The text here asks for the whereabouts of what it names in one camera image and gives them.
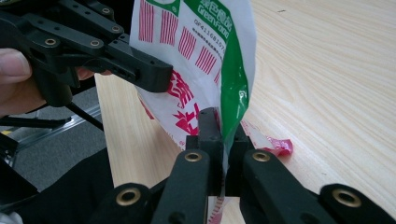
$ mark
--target human hand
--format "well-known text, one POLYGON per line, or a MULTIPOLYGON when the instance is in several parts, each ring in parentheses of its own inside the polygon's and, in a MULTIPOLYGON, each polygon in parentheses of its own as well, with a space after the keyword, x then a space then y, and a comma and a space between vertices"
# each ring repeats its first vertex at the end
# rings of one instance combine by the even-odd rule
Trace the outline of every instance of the human hand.
MULTIPOLYGON (((76 69, 79 80, 94 74, 82 67, 76 69)), ((23 54, 15 49, 0 49, 0 118, 29 112, 45 103, 23 54)))

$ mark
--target screw hole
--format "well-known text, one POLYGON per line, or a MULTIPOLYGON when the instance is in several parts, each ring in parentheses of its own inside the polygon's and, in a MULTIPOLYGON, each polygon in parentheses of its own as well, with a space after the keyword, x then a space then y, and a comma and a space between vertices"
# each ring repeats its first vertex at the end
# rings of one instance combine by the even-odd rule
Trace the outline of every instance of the screw hole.
POLYGON ((99 44, 100 44, 100 42, 98 40, 91 41, 91 46, 96 47, 96 46, 99 46, 99 44))
POLYGON ((46 39, 45 43, 47 45, 54 45, 54 44, 56 44, 56 40, 55 39, 46 39))
POLYGON ((334 199, 348 207, 360 207, 361 206, 361 199, 356 196, 356 194, 345 190, 345 189, 335 189, 332 191, 332 196, 334 199))
POLYGON ((119 26, 113 26, 113 27, 111 27, 111 30, 114 31, 114 32, 118 32, 120 30, 120 27, 119 26))
POLYGON ((121 206, 128 206, 139 201, 140 195, 139 189, 124 189, 117 195, 116 201, 121 206))
POLYGON ((264 152, 255 152, 253 153, 253 159, 256 161, 269 161, 271 157, 264 152))
POLYGON ((110 13, 110 9, 108 9, 107 7, 102 8, 102 12, 107 14, 110 13))
POLYGON ((200 161, 202 155, 196 152, 191 152, 187 154, 184 158, 186 159, 186 161, 200 161))

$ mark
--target green stripe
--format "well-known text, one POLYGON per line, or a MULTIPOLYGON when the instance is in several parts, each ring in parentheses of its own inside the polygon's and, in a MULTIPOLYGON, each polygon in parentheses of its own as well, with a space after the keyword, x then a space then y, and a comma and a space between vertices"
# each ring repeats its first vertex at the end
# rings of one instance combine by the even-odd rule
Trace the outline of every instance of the green stripe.
POLYGON ((236 128, 248 110, 248 101, 248 78, 245 73, 239 40, 235 29, 233 29, 227 40, 221 67, 222 135, 227 147, 231 147, 233 143, 236 128))

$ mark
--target wooden table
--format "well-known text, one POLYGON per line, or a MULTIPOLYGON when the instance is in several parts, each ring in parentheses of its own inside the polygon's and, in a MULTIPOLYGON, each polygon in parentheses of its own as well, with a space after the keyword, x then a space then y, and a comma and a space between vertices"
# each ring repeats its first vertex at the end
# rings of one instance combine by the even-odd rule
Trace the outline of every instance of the wooden table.
MULTIPOLYGON (((282 158, 308 189, 342 183, 396 217, 396 5, 390 1, 261 1, 256 79, 245 118, 289 138, 282 158)), ((179 152, 134 86, 96 77, 116 186, 153 186, 179 152)), ((223 223, 243 219, 233 200, 223 223)))

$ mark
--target gray floor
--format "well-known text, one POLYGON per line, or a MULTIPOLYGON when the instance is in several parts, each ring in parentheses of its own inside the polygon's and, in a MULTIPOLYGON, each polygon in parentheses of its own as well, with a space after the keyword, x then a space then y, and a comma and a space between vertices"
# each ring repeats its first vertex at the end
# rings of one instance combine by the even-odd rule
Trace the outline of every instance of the gray floor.
MULTIPOLYGON (((74 97, 73 102, 83 109, 98 104, 96 88, 84 91, 74 97)), ((46 107, 41 109, 41 119, 65 119, 72 116, 67 108, 46 107)), ((37 132, 32 129, 19 129, 14 138, 37 132)), ((106 147, 105 135, 88 122, 44 139, 18 153, 15 170, 37 187, 47 188, 76 163, 106 147)))

